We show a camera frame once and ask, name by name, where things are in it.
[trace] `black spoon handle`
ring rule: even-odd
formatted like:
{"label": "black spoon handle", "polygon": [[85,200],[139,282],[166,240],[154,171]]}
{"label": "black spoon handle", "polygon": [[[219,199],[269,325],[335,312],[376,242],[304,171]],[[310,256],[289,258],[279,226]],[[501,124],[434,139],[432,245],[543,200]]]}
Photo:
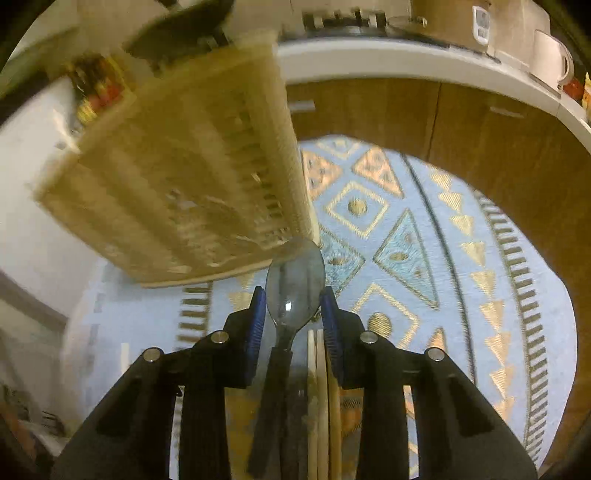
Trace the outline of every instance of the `black spoon handle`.
{"label": "black spoon handle", "polygon": [[290,372],[291,350],[273,347],[267,367],[267,376],[262,390],[261,404],[248,458],[248,473],[262,478],[267,468],[273,442],[279,439],[281,412],[287,378]]}

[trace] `cabinet door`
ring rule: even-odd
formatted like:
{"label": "cabinet door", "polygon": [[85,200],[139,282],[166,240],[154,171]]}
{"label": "cabinet door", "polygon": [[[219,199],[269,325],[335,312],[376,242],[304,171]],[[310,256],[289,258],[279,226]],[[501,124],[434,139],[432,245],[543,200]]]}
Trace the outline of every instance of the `cabinet door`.
{"label": "cabinet door", "polygon": [[577,375],[548,457],[556,461],[589,410],[591,155],[555,117],[493,93],[445,84],[428,159],[499,205],[569,291],[579,341]]}
{"label": "cabinet door", "polygon": [[299,140],[342,134],[425,159],[440,84],[415,79],[343,79],[287,86],[287,98],[314,102],[291,116]]}
{"label": "cabinet door", "polygon": [[558,193],[540,196],[538,182],[548,180],[542,159],[557,122],[516,100],[443,84],[428,160],[481,190],[540,249],[546,226],[539,216]]}

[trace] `blue patterned rug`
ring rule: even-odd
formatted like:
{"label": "blue patterned rug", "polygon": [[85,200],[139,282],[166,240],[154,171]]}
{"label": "blue patterned rug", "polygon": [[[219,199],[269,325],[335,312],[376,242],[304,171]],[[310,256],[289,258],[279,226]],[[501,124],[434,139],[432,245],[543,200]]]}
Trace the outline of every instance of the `blue patterned rug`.
{"label": "blue patterned rug", "polygon": [[[574,314],[563,283],[492,201],[449,173],[346,137],[300,146],[327,284],[339,306],[399,348],[443,348],[540,466],[576,368]],[[63,382],[76,412],[70,423],[77,425],[94,408],[125,358],[133,361],[153,345],[165,351],[190,346],[222,327],[230,312],[245,308],[265,275],[143,290],[102,263],[64,345]],[[274,340],[269,323],[253,389],[228,400],[235,478],[243,478],[264,350]],[[305,338],[305,330],[296,337],[292,372],[305,368]],[[407,395],[416,476],[414,412]],[[232,408],[234,402],[241,408]],[[342,394],[344,478],[355,476],[361,404],[362,394]],[[176,478],[174,456],[171,467]]]}

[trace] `clear plastic spoon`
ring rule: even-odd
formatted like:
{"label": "clear plastic spoon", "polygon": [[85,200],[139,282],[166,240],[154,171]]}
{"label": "clear plastic spoon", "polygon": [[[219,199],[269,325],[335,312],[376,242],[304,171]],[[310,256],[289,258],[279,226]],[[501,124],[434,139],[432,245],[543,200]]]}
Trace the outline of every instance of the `clear plastic spoon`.
{"label": "clear plastic spoon", "polygon": [[267,272],[267,308],[277,337],[271,349],[248,459],[248,473],[254,478],[264,475],[272,443],[277,439],[291,364],[291,344],[296,333],[318,311],[325,281],[320,249],[313,241],[303,238],[284,244]]}

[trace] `kettle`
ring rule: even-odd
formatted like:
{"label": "kettle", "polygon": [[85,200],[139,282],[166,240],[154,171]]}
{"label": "kettle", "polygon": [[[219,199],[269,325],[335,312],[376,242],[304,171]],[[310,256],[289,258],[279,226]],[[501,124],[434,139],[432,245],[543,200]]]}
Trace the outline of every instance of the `kettle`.
{"label": "kettle", "polygon": [[542,32],[534,32],[530,75],[556,93],[573,79],[573,57],[564,44]]}

